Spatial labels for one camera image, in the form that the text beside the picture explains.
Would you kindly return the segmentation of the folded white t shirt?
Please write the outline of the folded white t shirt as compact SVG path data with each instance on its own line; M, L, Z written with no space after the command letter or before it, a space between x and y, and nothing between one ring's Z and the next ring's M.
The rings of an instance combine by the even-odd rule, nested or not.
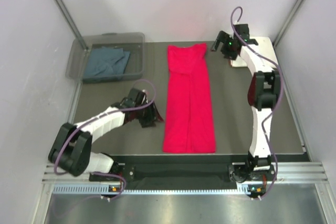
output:
M276 53L269 37L251 37L251 39L255 39L258 43L258 46L254 44L249 45L254 51L278 64ZM250 70L265 70L265 66L269 66L276 69L273 63L259 58L245 46L242 47L241 54L238 55L236 60L229 60L229 63L233 68L248 67Z

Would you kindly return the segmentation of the clear plastic bin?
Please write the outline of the clear plastic bin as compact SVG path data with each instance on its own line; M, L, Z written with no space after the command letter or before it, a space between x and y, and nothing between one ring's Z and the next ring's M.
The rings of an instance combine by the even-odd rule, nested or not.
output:
M142 78L145 35L107 33L84 36L72 43L66 77L83 83L102 83Z

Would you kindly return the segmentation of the pink t shirt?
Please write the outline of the pink t shirt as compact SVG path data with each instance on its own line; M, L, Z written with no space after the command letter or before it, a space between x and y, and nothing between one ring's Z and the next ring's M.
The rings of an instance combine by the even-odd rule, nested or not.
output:
M169 45L163 152L215 153L216 140L205 43Z

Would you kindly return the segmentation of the right aluminium corner post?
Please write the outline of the right aluminium corner post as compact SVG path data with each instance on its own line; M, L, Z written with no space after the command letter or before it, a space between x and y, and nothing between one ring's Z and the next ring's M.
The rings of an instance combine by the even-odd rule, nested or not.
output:
M293 7L290 9L290 12L288 13L284 23L281 26L280 31L278 32L277 36L275 37L273 41L273 46L276 48L279 43L281 42L282 38L286 34L287 30L289 29L291 23L294 21L295 17L300 11L300 8L302 7L305 0L296 0Z

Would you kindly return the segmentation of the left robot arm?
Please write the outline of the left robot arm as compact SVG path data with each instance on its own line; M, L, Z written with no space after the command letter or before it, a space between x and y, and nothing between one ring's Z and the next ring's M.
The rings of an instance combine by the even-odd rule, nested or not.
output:
M154 127L156 122L163 122L155 102L148 99L144 90L136 88L132 88L122 101L90 119L76 124L64 123L49 151L48 160L55 169L61 168L64 173L74 177L88 172L114 180L121 172L119 163L109 154L92 152L92 144L133 120L138 120L142 128Z

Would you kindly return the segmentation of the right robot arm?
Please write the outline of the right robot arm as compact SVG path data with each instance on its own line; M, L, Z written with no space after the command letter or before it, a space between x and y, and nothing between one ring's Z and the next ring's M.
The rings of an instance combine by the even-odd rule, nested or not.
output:
M256 180L272 171L270 130L273 111L282 95L281 75L276 63L259 52L271 48L269 40L259 43L251 38L248 24L233 24L232 28L232 35L218 33L211 50L219 49L234 67L247 67L251 73L247 101L253 113L252 141L245 167L235 167L232 175Z

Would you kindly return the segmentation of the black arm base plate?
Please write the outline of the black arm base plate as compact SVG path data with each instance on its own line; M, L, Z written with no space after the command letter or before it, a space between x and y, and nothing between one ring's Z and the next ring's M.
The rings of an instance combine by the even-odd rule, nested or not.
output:
M127 181L143 178L210 178L238 182L248 179L272 179L275 174L271 157L253 158L249 155L120 155L113 157L110 174L121 175Z

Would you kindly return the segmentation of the left aluminium corner post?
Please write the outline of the left aluminium corner post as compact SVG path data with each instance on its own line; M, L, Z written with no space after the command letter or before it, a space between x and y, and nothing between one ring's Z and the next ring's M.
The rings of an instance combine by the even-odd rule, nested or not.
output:
M61 14L63 15L63 18L65 19L66 23L68 24L70 30L72 31L75 38L78 40L80 46L83 50L88 50L88 46L85 43L77 25L75 24L75 21L73 20L68 8L66 7L63 0L54 0L57 4Z

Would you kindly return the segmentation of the grey-blue t shirt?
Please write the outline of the grey-blue t shirt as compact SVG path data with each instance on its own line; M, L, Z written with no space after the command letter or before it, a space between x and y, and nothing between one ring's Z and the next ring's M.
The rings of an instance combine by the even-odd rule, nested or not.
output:
M101 47L93 49L82 76L83 81L103 82L121 79L130 54L123 48Z

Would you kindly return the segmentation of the aluminium corner post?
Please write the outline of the aluminium corner post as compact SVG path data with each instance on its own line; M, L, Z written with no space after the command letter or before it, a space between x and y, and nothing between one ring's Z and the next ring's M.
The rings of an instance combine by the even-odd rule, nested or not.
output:
M300 11L300 8L302 7L305 0L296 0L293 7L290 9L290 12L288 13L284 23L281 26L280 31L278 32L277 36L275 37L273 41L273 46L276 48L279 43L281 42L282 38L286 34L287 30L289 29L291 23L294 21L295 17Z
M66 7L63 0L54 0L57 4L61 14L63 15L63 18L65 19L66 23L68 24L70 30L72 31L75 38L78 40L80 46L83 50L88 50L88 46L85 43L77 25L75 24L75 21L73 20L68 8Z

